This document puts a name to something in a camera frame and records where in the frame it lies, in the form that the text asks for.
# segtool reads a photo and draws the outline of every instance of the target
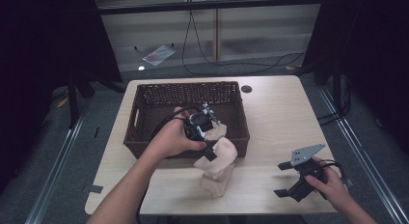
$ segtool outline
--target black curtain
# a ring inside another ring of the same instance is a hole
[[[95,0],[0,0],[0,192],[30,152],[51,93],[90,71],[122,81]]]

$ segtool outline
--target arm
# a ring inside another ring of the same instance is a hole
[[[314,160],[321,161],[321,159],[317,157],[315,157]],[[323,192],[334,209],[344,215],[350,223],[376,223],[349,195],[336,171],[327,167],[324,169],[324,172],[328,180],[326,184],[310,175],[306,177],[306,181],[311,186]]]
[[[185,117],[189,115],[187,112],[182,114]],[[183,121],[171,120],[163,126],[126,175],[99,204],[88,223],[132,223],[150,177],[162,159],[186,150],[198,151],[204,147],[205,142],[186,138]]]

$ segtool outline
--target wrist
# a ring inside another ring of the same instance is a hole
[[[341,204],[334,206],[334,209],[342,214],[348,215],[355,212],[359,205],[351,197],[346,198]]]

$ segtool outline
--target person's left hand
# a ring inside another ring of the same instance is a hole
[[[177,114],[175,119],[164,125],[150,141],[147,150],[161,158],[180,154],[187,150],[202,150],[205,147],[205,142],[189,140],[184,133],[183,120],[181,119],[187,119],[188,117],[189,113],[187,111]]]

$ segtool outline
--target wall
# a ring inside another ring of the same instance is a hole
[[[100,7],[182,1],[96,0]],[[204,56],[210,61],[223,61],[304,51],[318,10],[319,5],[281,6],[194,11],[193,16]],[[180,65],[189,15],[187,11],[104,15],[102,20],[120,69],[134,70],[136,66],[144,65],[142,57],[162,44],[173,44],[177,54],[159,67]],[[198,48],[193,23],[185,52],[184,59],[188,64],[205,61]]]

